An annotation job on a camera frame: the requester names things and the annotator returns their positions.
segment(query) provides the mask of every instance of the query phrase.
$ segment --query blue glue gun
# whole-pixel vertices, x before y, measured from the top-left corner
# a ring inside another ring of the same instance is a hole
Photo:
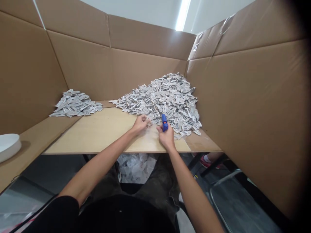
[[[168,129],[167,119],[165,114],[162,114],[162,124],[163,124],[163,132],[165,132]]]

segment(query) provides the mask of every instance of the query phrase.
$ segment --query white bowl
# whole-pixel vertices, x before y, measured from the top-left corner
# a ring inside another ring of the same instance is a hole
[[[15,155],[21,147],[18,134],[0,135],[0,163]]]

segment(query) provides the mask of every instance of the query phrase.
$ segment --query red shoe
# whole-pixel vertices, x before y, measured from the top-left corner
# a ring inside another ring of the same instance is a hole
[[[203,167],[205,168],[209,168],[211,166],[212,163],[208,163],[204,160],[204,155],[200,158],[200,164],[203,165]],[[221,165],[218,165],[217,167],[215,167],[215,169],[219,169],[221,167]]]

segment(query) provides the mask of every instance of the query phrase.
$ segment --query plastic bag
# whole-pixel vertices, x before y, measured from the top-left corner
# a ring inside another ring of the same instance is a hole
[[[156,159],[147,154],[121,154],[118,158],[122,183],[146,183],[152,173]]]

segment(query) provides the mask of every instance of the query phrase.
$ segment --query person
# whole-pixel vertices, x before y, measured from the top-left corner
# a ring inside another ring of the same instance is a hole
[[[165,132],[157,127],[168,155],[159,155],[149,179],[136,194],[121,190],[116,160],[148,127],[146,118],[138,116],[130,130],[84,165],[23,232],[175,232],[174,204],[179,191],[196,232],[223,232],[207,197],[178,154],[169,124]],[[79,214],[89,194],[92,202]]]
[[[202,157],[200,158],[200,164],[205,167],[209,168],[213,162],[215,162],[220,156],[223,155],[223,152],[210,152],[208,154],[200,153]],[[220,169],[222,165],[218,165],[215,167],[216,169]]]

